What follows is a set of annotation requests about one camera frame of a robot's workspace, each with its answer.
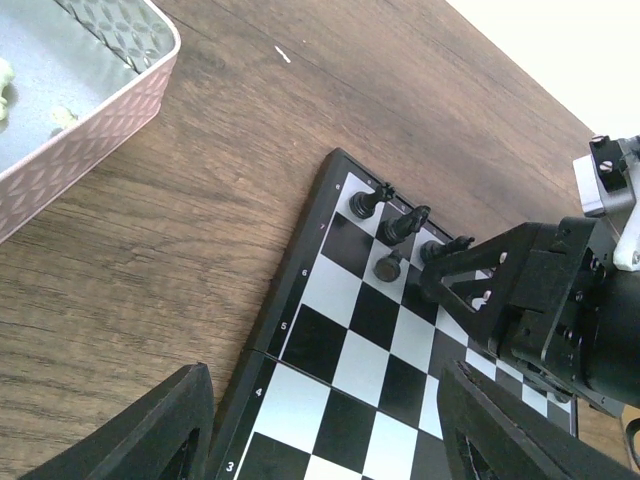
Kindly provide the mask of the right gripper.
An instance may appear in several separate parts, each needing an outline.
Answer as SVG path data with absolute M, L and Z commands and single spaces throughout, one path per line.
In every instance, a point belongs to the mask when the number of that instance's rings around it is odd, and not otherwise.
M 418 287 L 473 341 L 536 385 L 592 395 L 587 358 L 613 246 L 599 220 L 527 222 L 428 262 Z

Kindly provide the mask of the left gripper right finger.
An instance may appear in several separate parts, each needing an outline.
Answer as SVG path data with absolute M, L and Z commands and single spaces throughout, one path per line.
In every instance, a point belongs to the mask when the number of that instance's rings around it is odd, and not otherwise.
M 485 375 L 449 362 L 437 393 L 454 479 L 637 479 Z

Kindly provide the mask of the black chess bishop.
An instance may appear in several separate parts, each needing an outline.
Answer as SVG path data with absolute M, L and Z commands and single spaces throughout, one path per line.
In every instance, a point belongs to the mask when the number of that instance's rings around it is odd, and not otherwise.
M 471 236 L 458 236 L 457 238 L 441 244 L 435 240 L 425 242 L 419 249 L 420 259 L 424 264 L 445 256 L 466 251 L 475 241 Z

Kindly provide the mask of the black chess pawn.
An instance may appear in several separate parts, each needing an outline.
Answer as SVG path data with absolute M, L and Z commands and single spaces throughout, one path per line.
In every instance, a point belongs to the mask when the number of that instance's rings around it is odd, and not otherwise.
M 378 185 L 372 193 L 356 192 L 349 199 L 349 208 L 356 217 L 368 219 L 374 215 L 376 206 L 379 203 L 386 203 L 392 200 L 395 193 L 396 190 L 390 183 Z
M 381 257 L 374 265 L 374 275 L 382 282 L 396 281 L 401 274 L 402 255 L 399 250 L 393 250 Z

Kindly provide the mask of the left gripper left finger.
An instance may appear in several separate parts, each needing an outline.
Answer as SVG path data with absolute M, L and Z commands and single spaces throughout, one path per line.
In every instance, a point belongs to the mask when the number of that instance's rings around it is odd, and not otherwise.
M 203 479 L 214 396 L 208 367 L 185 365 L 24 479 Z

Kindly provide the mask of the black chess piece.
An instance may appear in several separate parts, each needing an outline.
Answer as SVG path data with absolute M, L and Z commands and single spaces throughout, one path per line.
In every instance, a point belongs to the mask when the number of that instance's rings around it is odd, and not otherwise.
M 400 217 L 384 220 L 379 225 L 376 238 L 387 246 L 401 244 L 410 235 L 420 231 L 427 222 L 430 212 L 430 207 L 420 205 Z

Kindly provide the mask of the black white chess board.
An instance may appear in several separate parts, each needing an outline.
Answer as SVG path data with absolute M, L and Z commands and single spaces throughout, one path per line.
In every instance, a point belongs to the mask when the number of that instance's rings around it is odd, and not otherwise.
M 378 179 L 342 150 L 323 162 L 215 418 L 211 479 L 446 479 L 440 373 L 465 361 L 567 432 L 577 406 L 541 391 L 412 292 L 425 225 L 401 245 L 376 238 L 402 199 L 356 217 L 349 199 Z M 374 265 L 393 250 L 391 283 Z

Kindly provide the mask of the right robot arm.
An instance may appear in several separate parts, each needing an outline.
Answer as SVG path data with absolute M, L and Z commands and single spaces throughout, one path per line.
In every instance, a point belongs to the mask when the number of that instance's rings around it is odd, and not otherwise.
M 616 415 L 639 404 L 639 275 L 614 265 L 615 246 L 583 217 L 428 241 L 417 287 L 536 386 Z

